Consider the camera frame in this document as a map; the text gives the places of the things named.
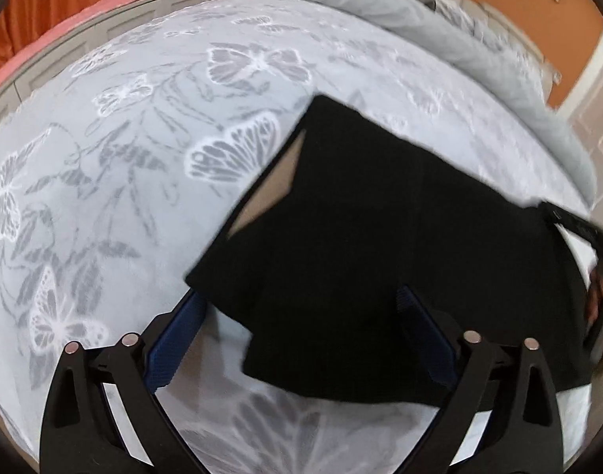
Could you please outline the right hand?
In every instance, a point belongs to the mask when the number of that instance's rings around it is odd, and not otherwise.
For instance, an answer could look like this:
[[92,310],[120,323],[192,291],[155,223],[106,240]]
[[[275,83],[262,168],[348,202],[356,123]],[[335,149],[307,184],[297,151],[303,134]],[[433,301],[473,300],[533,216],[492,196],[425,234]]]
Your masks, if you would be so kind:
[[593,324],[599,316],[599,305],[603,303],[603,274],[598,267],[590,272],[590,288],[587,291],[586,318],[588,324]]

